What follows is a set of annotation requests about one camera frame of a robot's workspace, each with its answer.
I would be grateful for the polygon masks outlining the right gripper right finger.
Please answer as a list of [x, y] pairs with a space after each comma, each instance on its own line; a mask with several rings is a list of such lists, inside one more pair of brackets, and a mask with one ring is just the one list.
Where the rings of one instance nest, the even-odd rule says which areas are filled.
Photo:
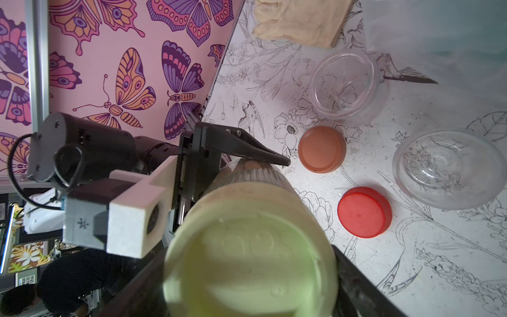
[[336, 246], [332, 246], [337, 266], [338, 294], [333, 316], [406, 315], [387, 299]]

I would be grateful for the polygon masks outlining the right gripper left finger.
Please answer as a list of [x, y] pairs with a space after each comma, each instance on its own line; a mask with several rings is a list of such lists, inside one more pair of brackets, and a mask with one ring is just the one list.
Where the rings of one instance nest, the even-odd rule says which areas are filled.
[[165, 252], [160, 251], [98, 316], [168, 316], [162, 290]]

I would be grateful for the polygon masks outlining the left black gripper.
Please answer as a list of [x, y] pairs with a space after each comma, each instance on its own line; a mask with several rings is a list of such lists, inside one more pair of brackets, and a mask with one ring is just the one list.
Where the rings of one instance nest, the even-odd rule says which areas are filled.
[[276, 153], [241, 128], [199, 122], [194, 132], [180, 136], [172, 198], [172, 232], [176, 232], [220, 170], [222, 154], [272, 165], [289, 166], [291, 160]]

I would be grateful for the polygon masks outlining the green lid peanut jar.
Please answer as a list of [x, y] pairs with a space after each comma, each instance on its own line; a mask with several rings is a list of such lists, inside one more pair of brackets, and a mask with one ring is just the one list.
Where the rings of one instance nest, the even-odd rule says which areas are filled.
[[219, 171], [204, 195], [221, 187], [240, 182], [262, 182], [296, 194], [290, 182], [275, 165], [246, 158], [237, 158]]

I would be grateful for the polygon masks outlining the red jar lid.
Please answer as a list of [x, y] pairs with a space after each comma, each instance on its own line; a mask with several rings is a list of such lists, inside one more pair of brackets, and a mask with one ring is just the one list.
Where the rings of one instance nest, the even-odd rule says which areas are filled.
[[393, 218], [389, 201], [369, 187], [356, 187], [345, 192], [338, 203], [337, 215], [349, 233], [362, 239], [383, 234]]

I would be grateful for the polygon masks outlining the light green jar lid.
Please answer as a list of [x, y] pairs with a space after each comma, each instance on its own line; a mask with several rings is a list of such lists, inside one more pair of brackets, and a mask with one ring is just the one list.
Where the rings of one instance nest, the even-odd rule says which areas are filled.
[[165, 256], [170, 316], [331, 316], [337, 264], [299, 196], [262, 182], [200, 199]]

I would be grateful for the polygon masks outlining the brown jar lid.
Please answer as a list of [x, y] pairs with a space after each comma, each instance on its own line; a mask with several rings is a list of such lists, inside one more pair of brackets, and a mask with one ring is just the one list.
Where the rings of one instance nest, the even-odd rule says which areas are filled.
[[326, 126], [309, 129], [301, 137], [298, 158], [309, 171], [318, 174], [331, 173], [345, 160], [346, 142], [336, 130]]

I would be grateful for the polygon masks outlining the peanut jar clear plastic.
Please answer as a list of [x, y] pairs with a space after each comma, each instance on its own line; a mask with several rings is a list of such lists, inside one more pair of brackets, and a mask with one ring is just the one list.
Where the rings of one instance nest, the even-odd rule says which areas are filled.
[[340, 50], [317, 67], [309, 97], [319, 118], [359, 126], [371, 123], [386, 107], [388, 84], [369, 54]]

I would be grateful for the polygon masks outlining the red lid peanut jar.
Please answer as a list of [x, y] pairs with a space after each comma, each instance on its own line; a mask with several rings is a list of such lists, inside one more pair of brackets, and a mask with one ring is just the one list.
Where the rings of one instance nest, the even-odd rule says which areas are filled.
[[396, 150], [393, 177], [400, 189], [428, 206], [473, 209], [506, 186], [506, 159], [484, 137], [464, 129], [417, 133]]

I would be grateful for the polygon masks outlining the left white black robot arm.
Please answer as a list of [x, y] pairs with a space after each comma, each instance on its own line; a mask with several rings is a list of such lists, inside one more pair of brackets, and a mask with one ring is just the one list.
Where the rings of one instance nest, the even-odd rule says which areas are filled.
[[29, 179], [52, 184], [65, 215], [77, 216], [75, 224], [65, 225], [64, 239], [95, 248], [106, 244], [109, 204], [133, 186], [131, 180], [112, 180], [115, 170], [148, 176], [166, 159], [176, 159], [176, 174], [168, 178], [175, 231], [224, 166], [224, 155], [290, 165], [245, 130], [204, 122], [171, 145], [57, 112], [28, 138]]

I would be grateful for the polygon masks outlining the left beige cloth glove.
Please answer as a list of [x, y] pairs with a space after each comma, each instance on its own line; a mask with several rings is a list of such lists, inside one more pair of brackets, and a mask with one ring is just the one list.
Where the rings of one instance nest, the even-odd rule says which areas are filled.
[[351, 4], [348, 0], [256, 1], [257, 25], [252, 34], [263, 40], [284, 39], [331, 49], [336, 45]]

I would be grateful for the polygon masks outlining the clear plastic bin liner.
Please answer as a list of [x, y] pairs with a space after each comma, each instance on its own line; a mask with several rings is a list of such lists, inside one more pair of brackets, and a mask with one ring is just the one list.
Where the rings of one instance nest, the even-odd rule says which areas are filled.
[[505, 1], [363, 1], [367, 49], [433, 81], [506, 102]]

